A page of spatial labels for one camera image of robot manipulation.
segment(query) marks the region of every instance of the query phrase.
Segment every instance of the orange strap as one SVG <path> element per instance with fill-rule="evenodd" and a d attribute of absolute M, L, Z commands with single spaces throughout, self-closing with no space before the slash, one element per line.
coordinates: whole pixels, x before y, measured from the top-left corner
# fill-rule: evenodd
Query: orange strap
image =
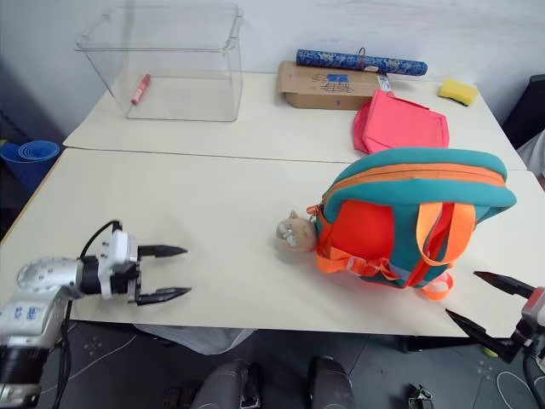
<path fill-rule="evenodd" d="M 318 260 L 318 268 L 325 273 L 350 271 L 362 277 L 374 277 L 382 273 L 384 278 L 388 280 L 399 278 L 397 274 L 390 271 L 386 258 L 368 262 L 364 258 L 353 256 L 333 246 L 330 247 L 330 258 L 321 256 L 320 251 L 316 251 L 316 258 Z"/>
<path fill-rule="evenodd" d="M 432 290 L 432 286 L 434 284 L 437 284 L 439 282 L 444 282 L 447 285 L 447 289 L 443 291 L 435 291 Z M 442 273 L 439 277 L 437 277 L 434 281 L 426 285 L 422 288 L 422 292 L 426 295 L 427 298 L 429 298 L 432 301 L 440 301 L 446 296 L 449 295 L 450 290 L 452 290 L 452 287 L 454 286 L 454 279 L 450 274 L 448 274 L 446 271 Z"/>
<path fill-rule="evenodd" d="M 447 246 L 443 260 L 432 260 L 426 255 L 425 245 L 435 223 L 441 215 L 442 203 L 424 203 L 418 210 L 416 221 L 416 242 L 422 260 L 430 266 L 443 266 L 454 262 L 466 250 L 469 240 L 475 228 L 475 208 L 472 204 L 454 204 L 452 219 L 450 220 L 450 231 L 447 239 Z"/>

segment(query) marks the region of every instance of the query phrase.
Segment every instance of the stuffed toy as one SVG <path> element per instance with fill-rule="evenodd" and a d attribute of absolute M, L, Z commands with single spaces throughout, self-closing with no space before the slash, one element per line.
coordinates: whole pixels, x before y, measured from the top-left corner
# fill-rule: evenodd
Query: stuffed toy
<path fill-rule="evenodd" d="M 313 251 L 318 240 L 314 225 L 294 210 L 278 224 L 276 235 L 285 249 L 294 252 Z"/>

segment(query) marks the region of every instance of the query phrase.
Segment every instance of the red pen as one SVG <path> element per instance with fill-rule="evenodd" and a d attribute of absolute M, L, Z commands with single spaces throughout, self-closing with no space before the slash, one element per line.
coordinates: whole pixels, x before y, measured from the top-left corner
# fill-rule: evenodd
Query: red pen
<path fill-rule="evenodd" d="M 147 86 L 150 84 L 151 79 L 152 76 L 150 74 L 146 74 L 144 79 L 142 79 L 142 82 L 130 100 L 134 105 L 137 105 L 140 102 L 140 99 L 144 95 L 144 92 L 146 91 Z"/>

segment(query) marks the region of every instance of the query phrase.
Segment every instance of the plastic box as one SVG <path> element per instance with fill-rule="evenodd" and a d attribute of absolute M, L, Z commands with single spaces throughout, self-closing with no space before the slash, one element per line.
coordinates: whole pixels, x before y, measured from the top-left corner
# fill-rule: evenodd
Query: plastic box
<path fill-rule="evenodd" d="M 121 3 L 76 45 L 127 118 L 234 121 L 243 82 L 241 20 L 234 3 Z"/>

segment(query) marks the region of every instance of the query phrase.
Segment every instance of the pink pouch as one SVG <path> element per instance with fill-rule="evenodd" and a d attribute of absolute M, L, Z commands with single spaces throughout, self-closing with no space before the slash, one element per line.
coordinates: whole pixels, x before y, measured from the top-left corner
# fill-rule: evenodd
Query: pink pouch
<path fill-rule="evenodd" d="M 356 114 L 353 144 L 365 153 L 391 147 L 448 147 L 449 127 L 444 115 L 377 89 Z"/>

